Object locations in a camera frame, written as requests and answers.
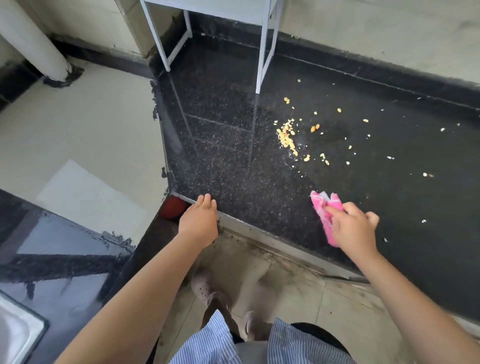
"red object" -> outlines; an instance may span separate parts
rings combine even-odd
[[[160,217],[173,220],[182,215],[190,205],[176,196],[170,196],[160,209]]]

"foot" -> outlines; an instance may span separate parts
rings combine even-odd
[[[192,278],[192,291],[205,306],[208,306],[213,299],[219,299],[230,311],[231,300],[218,288],[210,270],[206,268],[197,270]]]
[[[267,324],[276,305],[276,293],[263,278],[260,278],[252,290],[247,312],[243,316],[243,330],[248,338],[263,337],[266,327],[268,334],[272,324]]]

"white pipe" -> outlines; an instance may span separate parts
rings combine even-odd
[[[65,81],[72,66],[15,0],[0,0],[0,34],[40,72]]]

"sink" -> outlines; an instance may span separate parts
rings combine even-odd
[[[24,363],[46,329],[46,320],[0,292],[0,364]]]

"pink rag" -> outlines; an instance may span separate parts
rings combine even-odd
[[[331,206],[335,207],[337,210],[344,211],[342,202],[338,198],[338,195],[331,194],[330,197],[328,197],[325,191],[323,191],[321,194],[316,191],[312,191],[310,192],[310,199],[312,200],[313,208],[317,212],[318,216],[320,216],[328,243],[331,246],[338,247],[332,234],[332,214],[325,210],[326,206]]]

